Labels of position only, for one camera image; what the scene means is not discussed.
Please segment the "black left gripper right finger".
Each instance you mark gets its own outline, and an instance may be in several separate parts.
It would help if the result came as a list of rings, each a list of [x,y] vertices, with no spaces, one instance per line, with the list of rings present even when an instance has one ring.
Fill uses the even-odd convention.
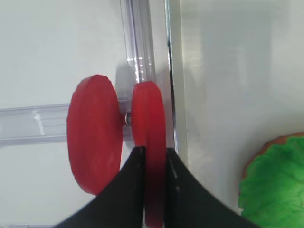
[[[256,228],[230,210],[191,174],[174,149],[167,149],[166,228]]]

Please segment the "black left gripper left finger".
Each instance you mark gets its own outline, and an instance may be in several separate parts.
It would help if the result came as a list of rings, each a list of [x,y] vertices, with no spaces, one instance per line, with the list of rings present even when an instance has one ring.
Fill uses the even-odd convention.
[[[57,228],[141,228],[143,226],[145,148],[133,148],[128,160],[91,202]]]

